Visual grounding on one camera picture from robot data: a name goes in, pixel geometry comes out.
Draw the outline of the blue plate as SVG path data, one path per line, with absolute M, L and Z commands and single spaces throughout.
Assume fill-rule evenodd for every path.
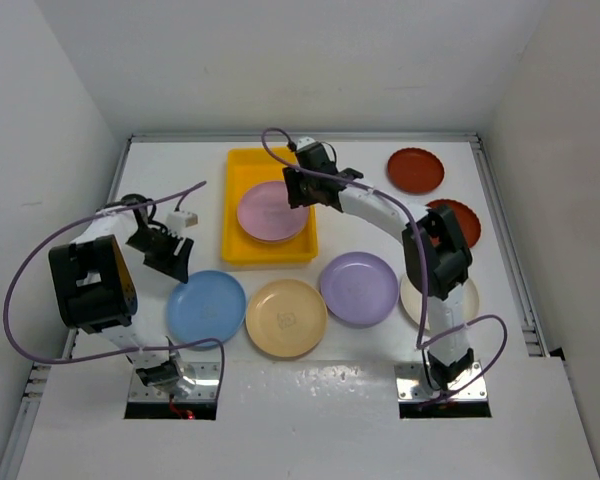
M 166 325 L 178 344 L 205 338 L 226 342 L 241 328 L 246 307 L 246 294 L 237 279 L 219 270 L 203 270 L 172 291 Z

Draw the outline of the pink plate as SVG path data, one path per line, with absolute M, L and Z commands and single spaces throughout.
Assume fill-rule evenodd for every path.
M 291 208 L 283 181 L 268 181 L 250 188 L 240 199 L 237 220 L 255 240 L 279 243 L 298 235 L 309 220 L 309 208 Z

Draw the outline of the lilac plate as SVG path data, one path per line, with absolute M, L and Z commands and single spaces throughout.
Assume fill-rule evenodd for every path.
M 386 320 L 399 298 L 393 269 L 367 252 L 337 256 L 322 270 L 320 293 L 328 309 L 342 322 L 366 328 Z

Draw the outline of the beige plate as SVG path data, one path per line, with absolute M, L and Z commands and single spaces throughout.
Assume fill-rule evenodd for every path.
M 311 285 L 296 279 L 272 281 L 251 296 L 245 325 L 252 343 L 276 358 L 313 350 L 328 324 L 326 304 Z

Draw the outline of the cream white plate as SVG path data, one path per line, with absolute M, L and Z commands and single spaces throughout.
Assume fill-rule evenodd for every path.
M 478 315 L 480 299 L 472 279 L 468 279 L 463 288 L 463 315 L 464 320 L 467 321 Z M 411 323 L 418 327 L 421 315 L 421 293 L 413 286 L 407 275 L 403 275 L 400 281 L 400 301 Z

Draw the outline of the red fluted dish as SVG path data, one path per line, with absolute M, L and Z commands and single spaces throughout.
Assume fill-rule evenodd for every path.
M 482 234 L 482 225 L 477 214 L 466 204 L 453 199 L 436 199 L 427 203 L 430 208 L 446 205 L 450 207 L 461 227 L 467 245 L 472 249 Z
M 386 170 L 394 187 L 414 195 L 435 190 L 445 176 L 443 163 L 435 154 L 415 147 L 394 152 L 388 159 Z

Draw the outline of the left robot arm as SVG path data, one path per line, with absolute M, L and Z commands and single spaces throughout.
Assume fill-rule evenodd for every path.
M 186 284 L 194 241 L 183 233 L 198 217 L 176 207 L 159 222 L 148 202 L 128 194 L 105 205 L 80 236 L 52 248 L 48 260 L 64 324 L 125 349 L 144 386 L 174 393 L 184 384 L 183 363 L 178 353 L 165 349 L 171 345 L 167 337 L 151 339 L 133 321 L 138 293 L 122 248 L 140 253 L 143 266 Z M 163 350 L 149 351 L 149 346 Z

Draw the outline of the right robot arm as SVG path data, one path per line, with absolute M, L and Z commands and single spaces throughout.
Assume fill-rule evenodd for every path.
M 409 207 L 361 182 L 363 174 L 338 170 L 320 142 L 303 137 L 287 148 L 298 165 L 283 169 L 289 204 L 293 208 L 321 204 L 379 228 L 402 247 L 406 273 L 426 302 L 429 341 L 417 337 L 426 351 L 429 375 L 448 389 L 472 366 L 474 352 L 461 331 L 465 321 L 464 291 L 473 258 L 449 207 Z

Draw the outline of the yellow plastic bin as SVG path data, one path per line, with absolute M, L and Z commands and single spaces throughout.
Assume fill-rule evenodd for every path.
M 266 243 L 250 237 L 240 227 L 237 207 L 253 186 L 268 181 L 283 181 L 283 165 L 263 148 L 237 148 L 227 156 L 222 259 L 239 266 L 307 263 L 318 255 L 315 211 L 308 207 L 309 220 L 295 237 L 279 243 Z

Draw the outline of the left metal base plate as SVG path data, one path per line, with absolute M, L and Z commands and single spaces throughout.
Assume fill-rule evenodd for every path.
M 219 363 L 170 361 L 157 367 L 137 369 L 131 378 L 128 399 L 156 403 L 173 396 L 179 402 L 213 402 L 219 384 Z

